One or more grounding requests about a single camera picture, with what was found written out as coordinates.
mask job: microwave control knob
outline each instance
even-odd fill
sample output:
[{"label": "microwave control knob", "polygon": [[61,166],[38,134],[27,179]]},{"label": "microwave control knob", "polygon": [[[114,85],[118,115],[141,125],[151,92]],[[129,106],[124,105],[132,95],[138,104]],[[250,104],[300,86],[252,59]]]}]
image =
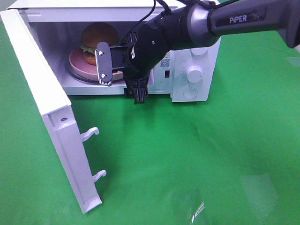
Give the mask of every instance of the microwave control knob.
[{"label": "microwave control knob", "polygon": [[192,66],[187,69],[187,80],[191,83],[198,83],[202,80],[203,69],[198,66]]}]

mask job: green surface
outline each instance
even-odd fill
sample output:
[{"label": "green surface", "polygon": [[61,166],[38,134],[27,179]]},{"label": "green surface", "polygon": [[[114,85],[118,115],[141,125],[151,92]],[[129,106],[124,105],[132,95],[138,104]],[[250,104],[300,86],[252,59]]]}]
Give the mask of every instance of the green surface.
[{"label": "green surface", "polygon": [[193,224],[299,224],[300,55],[277,33],[223,37],[207,102],[70,97],[107,170],[84,215],[3,24],[0,42],[1,225],[188,225],[202,202]]}]

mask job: open microwave door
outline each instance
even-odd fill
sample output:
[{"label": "open microwave door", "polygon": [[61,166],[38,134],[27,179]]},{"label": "open microwave door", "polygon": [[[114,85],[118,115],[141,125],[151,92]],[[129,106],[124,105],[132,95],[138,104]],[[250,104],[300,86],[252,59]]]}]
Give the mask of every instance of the open microwave door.
[{"label": "open microwave door", "polygon": [[79,133],[71,102],[29,31],[26,18],[16,9],[3,11],[0,15],[74,194],[85,213],[102,203],[94,183],[105,176],[106,171],[91,174],[83,146],[83,142],[98,134],[99,130],[94,127],[84,134]]}]

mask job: pink plate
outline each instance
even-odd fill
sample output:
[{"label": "pink plate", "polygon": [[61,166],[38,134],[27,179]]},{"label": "pink plate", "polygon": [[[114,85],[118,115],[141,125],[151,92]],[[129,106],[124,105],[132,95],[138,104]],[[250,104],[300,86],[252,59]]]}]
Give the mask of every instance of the pink plate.
[{"label": "pink plate", "polygon": [[[76,75],[98,81],[97,67],[85,61],[83,51],[80,48],[76,48],[71,52],[69,62]],[[118,71],[112,74],[113,81],[120,79],[123,79],[123,72]]]}]

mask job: robotic arm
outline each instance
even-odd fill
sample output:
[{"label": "robotic arm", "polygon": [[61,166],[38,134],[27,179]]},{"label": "robotic arm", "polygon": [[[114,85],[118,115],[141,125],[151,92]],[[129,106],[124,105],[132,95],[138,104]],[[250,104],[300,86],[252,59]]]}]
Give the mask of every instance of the robotic arm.
[{"label": "robotic arm", "polygon": [[265,30],[277,30],[290,48],[300,44],[300,0],[179,1],[186,6],[171,11],[163,5],[165,11],[143,24],[137,35],[128,34],[126,45],[97,45],[101,83],[111,85],[112,72],[123,71],[125,95],[143,103],[151,69],[170,50],[209,47],[221,35]]}]

